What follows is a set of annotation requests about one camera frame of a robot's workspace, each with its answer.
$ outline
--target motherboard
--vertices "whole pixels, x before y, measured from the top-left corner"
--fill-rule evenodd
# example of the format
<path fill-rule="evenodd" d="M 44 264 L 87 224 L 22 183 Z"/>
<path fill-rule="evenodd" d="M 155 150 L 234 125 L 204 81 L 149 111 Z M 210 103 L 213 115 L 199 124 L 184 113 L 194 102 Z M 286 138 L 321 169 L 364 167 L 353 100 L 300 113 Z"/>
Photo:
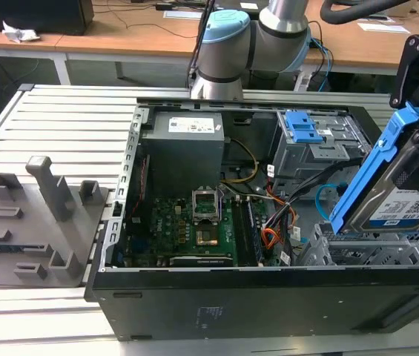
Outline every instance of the motherboard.
<path fill-rule="evenodd" d="M 267 219 L 263 200 L 225 198 L 221 191 L 206 190 L 192 197 L 156 198 L 150 212 L 148 233 L 128 236 L 128 267 L 257 265 L 257 257 L 247 251 L 261 244 L 258 231 Z"/>

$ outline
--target yellow wire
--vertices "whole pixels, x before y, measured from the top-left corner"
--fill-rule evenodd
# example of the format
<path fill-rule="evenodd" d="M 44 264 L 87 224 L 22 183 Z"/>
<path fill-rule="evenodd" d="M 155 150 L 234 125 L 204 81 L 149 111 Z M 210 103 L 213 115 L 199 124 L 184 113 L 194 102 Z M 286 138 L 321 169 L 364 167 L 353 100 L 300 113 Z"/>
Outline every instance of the yellow wire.
<path fill-rule="evenodd" d="M 244 149 L 247 151 L 247 153 L 251 155 L 251 157 L 252 157 L 252 159 L 254 161 L 254 171 L 252 171 L 252 174 L 250 176 L 246 177 L 246 178 L 239 178 L 239 179 L 221 179 L 221 182 L 223 182 L 223 183 L 244 183 L 244 182 L 247 182 L 248 180 L 254 178 L 255 175 L 257 174 L 257 172 L 259 171 L 259 162 L 257 162 L 257 159 L 255 158 L 255 156 L 251 152 L 251 150 L 249 150 L 246 145 L 244 145 L 243 143 L 241 143 L 241 141 L 239 141 L 238 139 L 231 139 L 231 140 L 237 142 L 239 145 L 241 145 L 242 147 L 244 147 Z"/>

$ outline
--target screw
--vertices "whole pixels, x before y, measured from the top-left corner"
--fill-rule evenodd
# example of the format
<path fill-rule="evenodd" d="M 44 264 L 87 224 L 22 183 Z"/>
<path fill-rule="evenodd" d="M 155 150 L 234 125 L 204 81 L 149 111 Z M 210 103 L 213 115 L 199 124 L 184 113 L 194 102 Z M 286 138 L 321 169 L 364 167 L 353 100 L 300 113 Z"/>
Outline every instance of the screw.
<path fill-rule="evenodd" d="M 419 132 L 414 135 L 414 141 L 419 142 Z"/>

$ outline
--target blue cable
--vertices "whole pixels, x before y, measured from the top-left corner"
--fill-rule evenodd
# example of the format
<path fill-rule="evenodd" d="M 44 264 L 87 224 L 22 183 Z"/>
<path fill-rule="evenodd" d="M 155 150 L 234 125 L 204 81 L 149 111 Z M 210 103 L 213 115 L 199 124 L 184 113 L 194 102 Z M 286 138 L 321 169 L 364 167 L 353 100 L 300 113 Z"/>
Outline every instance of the blue cable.
<path fill-rule="evenodd" d="M 323 184 L 318 188 L 318 191 L 316 192 L 316 196 L 314 197 L 314 204 L 316 205 L 316 209 L 318 210 L 318 213 L 320 213 L 321 217 L 324 220 L 329 220 L 329 215 L 325 213 L 325 211 L 323 210 L 323 207 L 321 206 L 321 202 L 320 202 L 320 195 L 321 192 L 323 191 L 323 189 L 325 188 L 337 188 L 337 185 L 335 184 Z"/>
<path fill-rule="evenodd" d="M 326 50 L 326 48 L 323 45 L 321 45 L 321 43 L 319 43 L 318 40 L 316 40 L 316 39 L 311 39 L 311 40 L 326 55 L 326 59 L 328 60 L 328 70 L 326 71 L 325 79 L 323 80 L 323 82 L 320 85 L 320 88 L 318 89 L 318 91 L 322 91 L 325 84 L 326 84 L 326 81 L 328 80 L 328 74 L 331 72 L 332 63 L 331 63 L 331 60 L 329 59 L 329 54 L 328 54 L 328 51 Z"/>

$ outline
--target floor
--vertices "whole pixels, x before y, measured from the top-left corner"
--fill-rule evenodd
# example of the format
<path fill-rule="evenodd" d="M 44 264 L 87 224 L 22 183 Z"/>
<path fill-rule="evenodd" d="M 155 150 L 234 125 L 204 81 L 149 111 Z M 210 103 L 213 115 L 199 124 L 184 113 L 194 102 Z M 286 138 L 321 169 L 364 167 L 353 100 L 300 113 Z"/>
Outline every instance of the floor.
<path fill-rule="evenodd" d="M 22 59 L 0 58 L 0 65 L 6 69 L 13 84 L 0 68 L 0 112 L 21 83 L 33 84 L 59 84 L 58 76 L 51 60 L 47 59 Z M 113 85 L 113 86 L 149 86 L 180 88 L 185 85 L 184 65 L 155 65 L 145 63 L 124 63 L 124 74 L 131 78 L 131 82 L 116 78 L 113 62 L 70 61 L 70 78 L 74 85 Z M 310 90 L 317 90 L 323 76 L 316 78 L 311 83 Z M 372 92 L 373 79 L 371 76 L 356 77 L 349 80 L 340 77 L 330 77 L 331 86 L 339 91 Z M 246 73 L 243 77 L 244 87 L 251 88 L 292 90 L 294 87 L 294 75 L 282 73 L 274 79 L 273 73 L 253 73 L 249 77 Z"/>

